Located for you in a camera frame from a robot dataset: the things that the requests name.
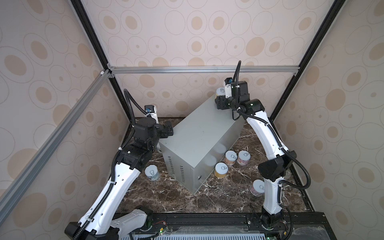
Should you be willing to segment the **yellow fruit label can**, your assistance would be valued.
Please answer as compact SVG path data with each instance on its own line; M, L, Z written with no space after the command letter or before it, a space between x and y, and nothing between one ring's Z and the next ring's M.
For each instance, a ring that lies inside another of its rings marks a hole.
M216 98L218 98L218 97L226 98L226 90L225 90L225 88L218 88L216 90Z

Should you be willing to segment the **light blue bear can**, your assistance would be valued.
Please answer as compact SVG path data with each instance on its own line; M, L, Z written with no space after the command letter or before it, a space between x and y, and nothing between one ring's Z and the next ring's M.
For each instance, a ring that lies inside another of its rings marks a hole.
M145 169L145 175L150 181L157 181L160 177L158 167L155 165L149 165Z

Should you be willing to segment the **yellow orange label can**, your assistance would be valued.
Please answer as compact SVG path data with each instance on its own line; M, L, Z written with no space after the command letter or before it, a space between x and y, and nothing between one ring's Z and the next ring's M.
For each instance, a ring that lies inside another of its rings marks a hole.
M228 166L225 163L217 163L215 165L214 174L218 179L224 178L228 173Z

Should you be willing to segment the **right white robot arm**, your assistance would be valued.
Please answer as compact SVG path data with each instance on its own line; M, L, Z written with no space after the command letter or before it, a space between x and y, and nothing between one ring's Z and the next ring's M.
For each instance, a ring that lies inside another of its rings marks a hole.
M311 185L310 174L296 159L296 153L289 151L288 147L283 144L259 100L238 103L233 97L217 96L215 103L219 110L230 109L244 118L264 147L268 160L258 165L258 170L265 183L261 223L265 229L273 229L283 219L283 209L287 209L281 203L282 186L286 184L299 190L306 190ZM295 185L284 179L287 169L293 163L298 165L306 176L307 181L303 186Z

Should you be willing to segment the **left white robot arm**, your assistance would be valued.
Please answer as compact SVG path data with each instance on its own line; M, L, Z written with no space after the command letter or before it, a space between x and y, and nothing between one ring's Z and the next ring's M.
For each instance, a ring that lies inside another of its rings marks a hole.
M71 240L120 240L132 231L151 226L152 211L145 207L114 219L126 192L152 159L160 139L173 136L170 121L139 119L113 158L111 175L102 192L78 222L70 222L65 234Z

